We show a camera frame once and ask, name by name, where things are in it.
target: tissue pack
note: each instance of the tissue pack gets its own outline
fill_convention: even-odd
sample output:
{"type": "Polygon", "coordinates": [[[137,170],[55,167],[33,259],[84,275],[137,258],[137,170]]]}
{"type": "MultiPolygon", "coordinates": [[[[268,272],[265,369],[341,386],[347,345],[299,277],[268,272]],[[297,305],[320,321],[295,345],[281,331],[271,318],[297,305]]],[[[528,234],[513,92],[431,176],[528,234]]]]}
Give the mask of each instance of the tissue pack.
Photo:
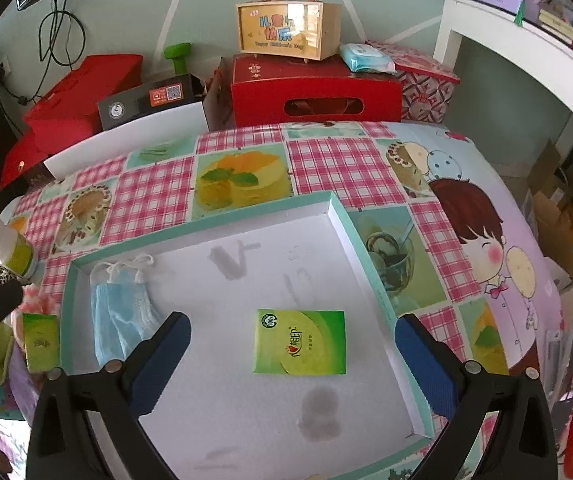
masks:
{"type": "Polygon", "coordinates": [[[300,376],[345,374],[344,312],[259,309],[253,371],[300,376]]]}
{"type": "Polygon", "coordinates": [[[32,374],[47,372],[60,361],[60,327],[57,316],[23,314],[26,366],[32,374]]]}
{"type": "Polygon", "coordinates": [[[395,74],[395,63],[377,48],[367,44],[347,43],[340,45],[340,56],[351,72],[377,72],[395,74]]]}

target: pink checkered pattern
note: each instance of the pink checkered pattern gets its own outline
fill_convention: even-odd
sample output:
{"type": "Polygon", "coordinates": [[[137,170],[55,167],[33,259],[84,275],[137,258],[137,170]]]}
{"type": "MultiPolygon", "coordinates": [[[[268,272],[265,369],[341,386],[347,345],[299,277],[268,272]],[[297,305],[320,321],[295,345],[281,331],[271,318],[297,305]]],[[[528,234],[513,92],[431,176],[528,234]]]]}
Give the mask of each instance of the pink checkered pattern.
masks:
{"type": "Polygon", "coordinates": [[[458,303],[481,294],[481,286],[473,277],[471,264],[440,203],[437,200],[414,202],[409,203],[409,208],[447,285],[451,300],[458,303]]]}
{"type": "Polygon", "coordinates": [[[467,359],[465,342],[457,326],[453,307],[448,306],[429,314],[422,314],[419,319],[436,341],[446,343],[460,361],[467,359]]]}
{"type": "Polygon", "coordinates": [[[335,191],[343,205],[356,208],[406,202],[370,139],[335,137],[286,145],[298,193],[335,191]]]}
{"type": "Polygon", "coordinates": [[[497,413],[490,413],[486,416],[481,428],[481,433],[483,435],[483,451],[486,449],[487,444],[491,440],[491,435],[493,434],[493,428],[495,427],[496,420],[498,420],[497,413]]]}
{"type": "Polygon", "coordinates": [[[36,206],[28,220],[25,236],[38,250],[40,260],[47,258],[51,251],[66,199],[66,195],[59,196],[36,206]]]}
{"type": "Polygon", "coordinates": [[[396,135],[384,123],[360,123],[369,137],[375,139],[395,139],[396,135]]]}
{"type": "Polygon", "coordinates": [[[47,292],[58,303],[62,303],[62,295],[64,293],[64,283],[66,282],[66,274],[69,271],[69,265],[75,256],[71,254],[63,254],[50,258],[46,263],[44,269],[44,277],[42,278],[42,292],[47,292]]]}
{"type": "Polygon", "coordinates": [[[137,168],[120,177],[100,245],[121,242],[186,220],[194,157],[137,168]]]}
{"type": "Polygon", "coordinates": [[[112,176],[118,176],[122,173],[125,160],[126,155],[119,156],[118,158],[105,160],[101,164],[96,164],[86,170],[82,170],[75,179],[73,190],[90,186],[91,184],[101,182],[102,180],[106,180],[112,176]]]}
{"type": "Polygon", "coordinates": [[[440,415],[436,415],[435,413],[431,412],[431,417],[433,419],[433,429],[435,430],[435,438],[431,441],[431,443],[426,446],[423,447],[422,449],[420,449],[419,453],[422,456],[425,456],[429,450],[431,450],[431,446],[433,446],[433,444],[435,444],[436,439],[438,438],[438,436],[440,435],[440,433],[442,433],[442,430],[444,430],[444,428],[447,426],[448,424],[448,420],[446,417],[444,416],[440,416],[440,415]]]}
{"type": "Polygon", "coordinates": [[[282,130],[279,124],[248,126],[201,135],[198,137],[196,153],[202,155],[203,153],[244,148],[245,146],[257,146],[268,142],[282,142],[282,130]]]}
{"type": "Polygon", "coordinates": [[[38,198],[40,198],[40,193],[42,193],[42,189],[38,189],[33,193],[28,193],[22,198],[20,198],[20,201],[13,210],[13,216],[26,212],[29,209],[33,209],[38,203],[38,198]]]}

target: wet wipes package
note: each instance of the wet wipes package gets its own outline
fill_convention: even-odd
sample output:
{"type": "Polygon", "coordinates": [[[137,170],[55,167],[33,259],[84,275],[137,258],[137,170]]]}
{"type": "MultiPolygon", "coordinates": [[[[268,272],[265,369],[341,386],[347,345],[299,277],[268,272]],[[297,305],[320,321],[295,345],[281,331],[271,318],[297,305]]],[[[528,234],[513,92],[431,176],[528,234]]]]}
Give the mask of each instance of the wet wipes package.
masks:
{"type": "Polygon", "coordinates": [[[344,312],[258,310],[255,373],[340,375],[346,355],[344,312]]]}
{"type": "Polygon", "coordinates": [[[340,45],[340,56],[351,72],[395,74],[395,63],[371,45],[347,43],[340,45]]]}

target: white shelf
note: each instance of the white shelf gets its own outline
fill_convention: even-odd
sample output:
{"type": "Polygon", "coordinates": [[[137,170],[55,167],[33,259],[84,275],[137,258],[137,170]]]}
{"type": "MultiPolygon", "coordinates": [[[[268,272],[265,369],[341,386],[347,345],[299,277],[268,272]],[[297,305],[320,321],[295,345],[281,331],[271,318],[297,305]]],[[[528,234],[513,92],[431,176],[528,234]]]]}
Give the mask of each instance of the white shelf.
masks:
{"type": "Polygon", "coordinates": [[[433,57],[453,68],[462,37],[519,66],[573,113],[573,50],[547,32],[474,0],[445,0],[433,57]]]}

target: patterned tin box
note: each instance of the patterned tin box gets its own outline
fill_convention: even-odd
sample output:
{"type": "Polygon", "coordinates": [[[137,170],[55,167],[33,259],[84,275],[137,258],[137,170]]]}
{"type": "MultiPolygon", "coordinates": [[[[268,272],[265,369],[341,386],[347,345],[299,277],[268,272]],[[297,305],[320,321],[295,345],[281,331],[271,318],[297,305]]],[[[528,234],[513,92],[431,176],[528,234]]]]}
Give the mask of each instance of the patterned tin box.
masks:
{"type": "Polygon", "coordinates": [[[460,78],[415,48],[367,41],[393,59],[403,84],[403,120],[441,123],[460,78]]]}

